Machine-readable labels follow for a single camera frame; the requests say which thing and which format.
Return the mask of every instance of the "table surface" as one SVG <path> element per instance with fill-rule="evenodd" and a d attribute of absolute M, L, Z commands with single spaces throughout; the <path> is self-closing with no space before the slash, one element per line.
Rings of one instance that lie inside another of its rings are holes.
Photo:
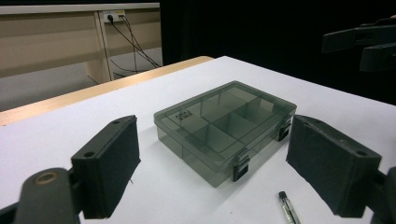
<path fill-rule="evenodd" d="M 154 113 L 238 80 L 297 105 L 296 114 L 332 125 L 383 156 L 379 170 L 395 166 L 396 106 L 319 86 L 229 57 L 186 66 L 167 76 L 55 106 L 28 119 L 0 126 L 0 207 L 15 203 L 23 181 L 51 167 L 71 168 L 70 158 L 110 121 L 137 116 L 142 162 L 111 218 L 82 223 L 286 223 L 277 194 L 285 190 L 302 223 L 370 223 L 340 218 L 286 163 L 289 137 L 273 142 L 237 182 L 213 188 L 159 141 Z"/>

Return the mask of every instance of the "pen cap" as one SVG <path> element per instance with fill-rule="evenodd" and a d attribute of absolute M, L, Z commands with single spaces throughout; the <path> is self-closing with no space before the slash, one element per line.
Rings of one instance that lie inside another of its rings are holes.
<path fill-rule="evenodd" d="M 279 192 L 279 198 L 280 199 L 285 199 L 285 198 L 287 198 L 288 196 L 286 195 L 286 192 L 285 191 L 280 191 Z"/>

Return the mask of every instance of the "wooden table edge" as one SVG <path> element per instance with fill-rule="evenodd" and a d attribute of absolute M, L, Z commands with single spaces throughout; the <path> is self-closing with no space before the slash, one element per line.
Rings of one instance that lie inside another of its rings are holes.
<path fill-rule="evenodd" d="M 161 77 L 199 63 L 205 63 L 213 60 L 211 57 L 200 56 L 192 58 L 180 63 L 173 63 L 164 67 L 156 68 L 144 73 L 140 73 L 131 77 L 125 77 L 118 80 L 110 81 L 97 86 L 89 87 L 80 91 L 73 91 L 64 95 L 49 98 L 47 100 L 39 101 L 29 105 L 23 105 L 13 109 L 0 112 L 0 125 L 8 125 L 10 123 L 35 117 L 51 110 L 55 110 L 67 105 L 72 105 L 77 102 L 110 92 L 124 87 L 135 85 L 155 77 Z"/>

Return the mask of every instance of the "black mount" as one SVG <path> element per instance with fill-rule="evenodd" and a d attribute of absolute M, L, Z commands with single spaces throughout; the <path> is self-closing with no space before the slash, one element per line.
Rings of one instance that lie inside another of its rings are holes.
<path fill-rule="evenodd" d="M 140 162 L 136 117 L 107 124 L 71 158 L 73 168 L 51 168 L 25 180 L 21 197 L 0 210 L 0 223 L 72 224 L 108 218 Z"/>
<path fill-rule="evenodd" d="M 287 162 L 340 217 L 396 223 L 396 167 L 378 171 L 381 156 L 321 120 L 295 115 Z"/>
<path fill-rule="evenodd" d="M 353 29 L 323 36 L 322 52 L 364 46 L 361 54 L 362 72 L 396 69 L 396 18 L 365 23 Z"/>

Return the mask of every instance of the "box latch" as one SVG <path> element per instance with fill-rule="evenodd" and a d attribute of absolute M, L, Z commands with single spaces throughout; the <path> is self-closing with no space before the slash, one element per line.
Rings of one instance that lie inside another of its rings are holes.
<path fill-rule="evenodd" d="M 245 173 L 248 172 L 248 163 L 250 162 L 250 158 L 246 155 L 243 159 L 239 159 L 236 161 L 235 166 L 233 167 L 233 182 L 237 181 L 242 177 Z"/>
<path fill-rule="evenodd" d="M 286 121 L 286 123 L 279 129 L 279 137 L 277 138 L 277 141 L 280 142 L 282 141 L 286 136 L 289 134 L 289 129 L 291 126 L 290 120 Z"/>

